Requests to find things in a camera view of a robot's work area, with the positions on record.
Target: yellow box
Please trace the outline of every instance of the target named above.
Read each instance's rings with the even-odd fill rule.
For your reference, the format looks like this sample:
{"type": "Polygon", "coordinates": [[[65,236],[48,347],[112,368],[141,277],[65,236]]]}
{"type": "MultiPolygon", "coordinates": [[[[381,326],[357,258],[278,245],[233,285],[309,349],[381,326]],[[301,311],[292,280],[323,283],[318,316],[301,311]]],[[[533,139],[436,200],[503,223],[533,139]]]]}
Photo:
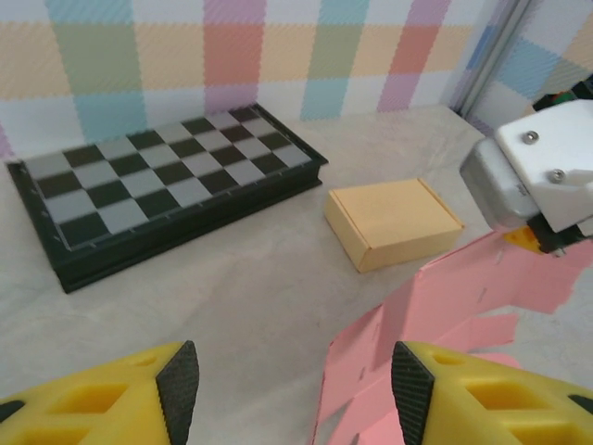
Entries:
{"type": "Polygon", "coordinates": [[[325,218],[361,273],[445,252],[464,227],[422,179],[331,190],[325,218]]]}

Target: chessboard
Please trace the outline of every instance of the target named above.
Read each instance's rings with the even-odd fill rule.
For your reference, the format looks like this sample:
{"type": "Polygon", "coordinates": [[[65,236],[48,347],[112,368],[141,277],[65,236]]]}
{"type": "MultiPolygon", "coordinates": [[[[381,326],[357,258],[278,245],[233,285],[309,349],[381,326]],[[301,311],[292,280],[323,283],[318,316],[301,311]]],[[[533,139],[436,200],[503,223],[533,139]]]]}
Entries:
{"type": "Polygon", "coordinates": [[[7,164],[66,292],[321,184],[259,105],[7,164]]]}

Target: box lid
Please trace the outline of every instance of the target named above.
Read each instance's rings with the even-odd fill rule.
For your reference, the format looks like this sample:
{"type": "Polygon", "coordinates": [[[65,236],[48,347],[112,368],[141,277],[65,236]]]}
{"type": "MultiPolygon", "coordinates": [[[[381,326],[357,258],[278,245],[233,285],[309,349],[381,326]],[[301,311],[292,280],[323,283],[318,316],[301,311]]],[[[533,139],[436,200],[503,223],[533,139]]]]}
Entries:
{"type": "Polygon", "coordinates": [[[463,223],[421,179],[334,190],[370,248],[457,231],[463,223]]]}

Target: marble table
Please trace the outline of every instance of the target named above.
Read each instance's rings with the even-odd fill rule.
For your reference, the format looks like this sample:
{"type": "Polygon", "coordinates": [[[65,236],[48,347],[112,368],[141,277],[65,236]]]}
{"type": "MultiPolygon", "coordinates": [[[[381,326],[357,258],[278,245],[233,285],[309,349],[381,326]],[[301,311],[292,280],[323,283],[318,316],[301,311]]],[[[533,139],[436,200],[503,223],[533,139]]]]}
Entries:
{"type": "MultiPolygon", "coordinates": [[[[332,338],[423,261],[358,274],[322,216],[333,187],[421,176],[488,231],[458,175],[481,137],[443,107],[288,122],[330,164],[324,185],[72,295],[53,275],[0,171],[0,396],[172,340],[192,339],[201,381],[190,444],[303,444],[332,338]]],[[[554,315],[520,311],[498,348],[529,370],[593,387],[593,270],[554,315]]]]}

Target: wall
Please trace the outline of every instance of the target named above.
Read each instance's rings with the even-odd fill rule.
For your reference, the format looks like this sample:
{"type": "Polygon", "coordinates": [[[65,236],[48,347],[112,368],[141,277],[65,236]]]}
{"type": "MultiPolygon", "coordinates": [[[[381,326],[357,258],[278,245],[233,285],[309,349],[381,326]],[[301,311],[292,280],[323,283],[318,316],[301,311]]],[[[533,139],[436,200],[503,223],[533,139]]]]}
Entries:
{"type": "Polygon", "coordinates": [[[485,134],[593,72],[593,2],[536,0],[468,121],[485,134]]]}
{"type": "Polygon", "coordinates": [[[487,0],[18,0],[0,8],[0,157],[258,101],[282,119],[448,104],[487,0]]]}

